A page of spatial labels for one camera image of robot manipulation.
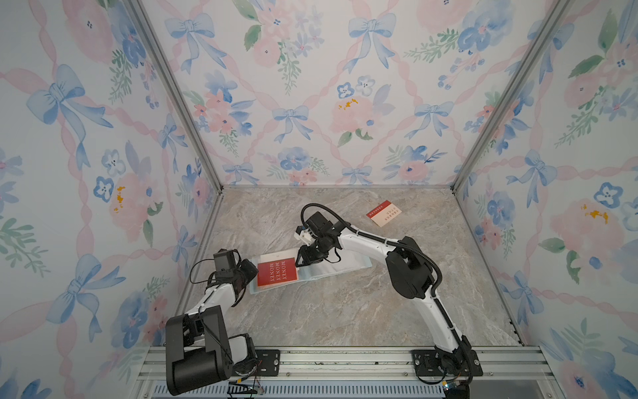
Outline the red money card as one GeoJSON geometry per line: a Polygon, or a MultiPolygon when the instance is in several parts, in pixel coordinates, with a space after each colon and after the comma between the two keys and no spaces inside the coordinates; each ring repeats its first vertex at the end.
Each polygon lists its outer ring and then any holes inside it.
{"type": "Polygon", "coordinates": [[[270,288],[298,281],[295,259],[276,259],[258,264],[257,287],[270,288]]]}

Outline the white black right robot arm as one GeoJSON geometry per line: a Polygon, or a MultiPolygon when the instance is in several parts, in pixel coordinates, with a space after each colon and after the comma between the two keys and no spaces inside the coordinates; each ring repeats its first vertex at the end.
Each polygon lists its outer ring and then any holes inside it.
{"type": "Polygon", "coordinates": [[[328,260],[330,253],[351,251],[385,264],[397,294],[412,301],[434,339],[434,369],[445,377],[467,376],[471,382],[483,374],[481,362],[468,338],[453,323],[437,295],[443,280],[440,267],[409,236],[389,239],[358,229],[320,204],[309,218],[301,217],[295,236],[302,241],[296,266],[309,267],[328,260]]]}

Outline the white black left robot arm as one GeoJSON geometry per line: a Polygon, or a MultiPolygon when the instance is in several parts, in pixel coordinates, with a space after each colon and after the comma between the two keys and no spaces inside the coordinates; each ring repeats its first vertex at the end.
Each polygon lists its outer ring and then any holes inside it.
{"type": "Polygon", "coordinates": [[[231,377],[257,372],[259,359],[251,337],[231,336],[225,316],[244,299],[258,269],[236,249],[221,249],[211,259],[215,271],[204,296],[165,326],[165,370],[169,393],[179,396],[231,377]]]}

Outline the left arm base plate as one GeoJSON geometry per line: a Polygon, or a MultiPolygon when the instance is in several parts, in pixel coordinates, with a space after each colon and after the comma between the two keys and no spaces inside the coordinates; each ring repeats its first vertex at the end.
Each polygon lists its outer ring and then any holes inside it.
{"type": "Polygon", "coordinates": [[[254,354],[233,365],[232,377],[277,377],[281,365],[278,349],[257,349],[254,354]]]}

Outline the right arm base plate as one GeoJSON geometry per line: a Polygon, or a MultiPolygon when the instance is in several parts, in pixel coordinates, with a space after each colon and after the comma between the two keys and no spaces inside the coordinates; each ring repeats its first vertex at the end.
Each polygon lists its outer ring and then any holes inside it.
{"type": "Polygon", "coordinates": [[[472,349],[469,351],[469,357],[465,357],[461,350],[448,353],[437,348],[411,350],[410,355],[419,377],[442,378],[444,372],[450,377],[483,377],[481,362],[472,349]]]}

